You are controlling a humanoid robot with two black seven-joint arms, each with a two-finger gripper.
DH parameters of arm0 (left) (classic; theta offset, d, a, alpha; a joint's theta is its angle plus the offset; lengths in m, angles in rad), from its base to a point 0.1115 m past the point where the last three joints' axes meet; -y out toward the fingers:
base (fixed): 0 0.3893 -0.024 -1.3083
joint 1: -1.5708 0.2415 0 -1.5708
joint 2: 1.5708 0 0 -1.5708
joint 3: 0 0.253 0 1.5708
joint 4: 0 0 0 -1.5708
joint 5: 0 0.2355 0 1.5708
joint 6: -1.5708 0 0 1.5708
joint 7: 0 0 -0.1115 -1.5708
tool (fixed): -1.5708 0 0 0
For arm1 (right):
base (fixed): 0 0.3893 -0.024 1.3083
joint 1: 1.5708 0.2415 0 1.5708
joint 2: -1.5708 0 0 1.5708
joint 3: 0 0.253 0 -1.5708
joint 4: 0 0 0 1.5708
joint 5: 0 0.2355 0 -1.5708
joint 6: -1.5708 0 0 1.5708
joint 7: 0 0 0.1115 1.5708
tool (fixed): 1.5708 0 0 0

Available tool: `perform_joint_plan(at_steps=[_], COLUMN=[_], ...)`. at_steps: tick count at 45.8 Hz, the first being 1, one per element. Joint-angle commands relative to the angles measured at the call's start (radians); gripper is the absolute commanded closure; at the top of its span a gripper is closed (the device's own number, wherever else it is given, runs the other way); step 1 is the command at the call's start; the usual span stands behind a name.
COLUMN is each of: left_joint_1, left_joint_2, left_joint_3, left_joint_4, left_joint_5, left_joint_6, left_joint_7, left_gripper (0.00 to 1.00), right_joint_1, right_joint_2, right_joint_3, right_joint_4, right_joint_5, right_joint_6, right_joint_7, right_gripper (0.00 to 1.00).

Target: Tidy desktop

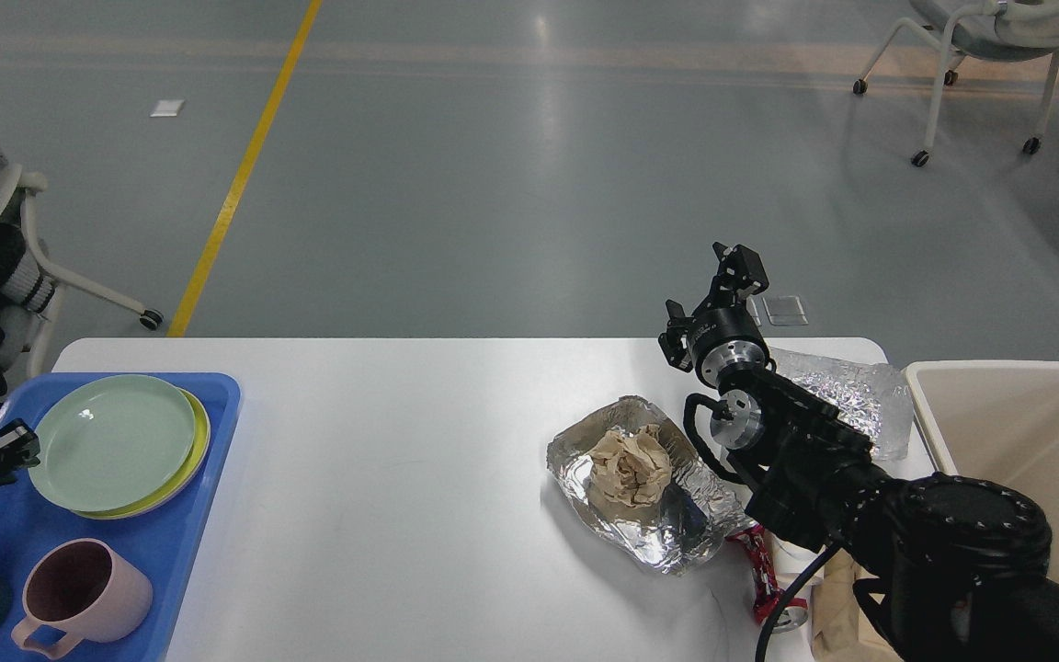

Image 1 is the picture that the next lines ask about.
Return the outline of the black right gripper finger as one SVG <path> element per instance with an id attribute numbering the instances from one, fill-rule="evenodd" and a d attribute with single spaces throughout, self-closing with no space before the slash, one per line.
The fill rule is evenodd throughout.
<path id="1" fill-rule="evenodd" d="M 667 320 L 665 330 L 658 336 L 658 344 L 666 363 L 682 372 L 693 372 L 694 359 L 689 350 L 689 332 L 693 317 L 674 299 L 665 301 Z"/>
<path id="2" fill-rule="evenodd" d="M 769 278 L 756 251 L 738 244 L 714 241 L 718 269 L 712 280 L 712 301 L 747 301 L 769 288 Z"/>

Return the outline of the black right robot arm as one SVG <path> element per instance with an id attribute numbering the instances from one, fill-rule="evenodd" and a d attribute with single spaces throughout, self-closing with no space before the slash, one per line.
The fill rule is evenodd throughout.
<path id="1" fill-rule="evenodd" d="M 852 594 L 905 661 L 1059 661 L 1053 532 L 1029 497 L 987 479 L 899 479 L 870 437 L 777 372 L 748 310 L 768 288 L 757 252 L 715 244 L 708 293 L 685 314 L 666 302 L 658 343 L 669 365 L 717 394 L 686 399 L 682 425 L 719 478 L 749 489 L 746 514 L 818 557 L 774 615 L 837 552 L 870 571 Z"/>

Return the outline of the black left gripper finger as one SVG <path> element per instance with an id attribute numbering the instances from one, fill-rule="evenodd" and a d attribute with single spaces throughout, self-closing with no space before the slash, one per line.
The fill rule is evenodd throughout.
<path id="1" fill-rule="evenodd" d="M 24 419 L 13 419 L 0 428 L 0 486 L 12 485 L 20 469 L 40 465 L 40 439 Z"/>

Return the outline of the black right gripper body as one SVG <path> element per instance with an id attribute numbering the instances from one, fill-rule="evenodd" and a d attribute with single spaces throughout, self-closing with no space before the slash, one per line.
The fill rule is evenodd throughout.
<path id="1" fill-rule="evenodd" d="M 688 348 L 701 384 L 719 384 L 724 373 L 770 365 L 768 344 L 744 294 L 706 294 L 690 316 Z"/>

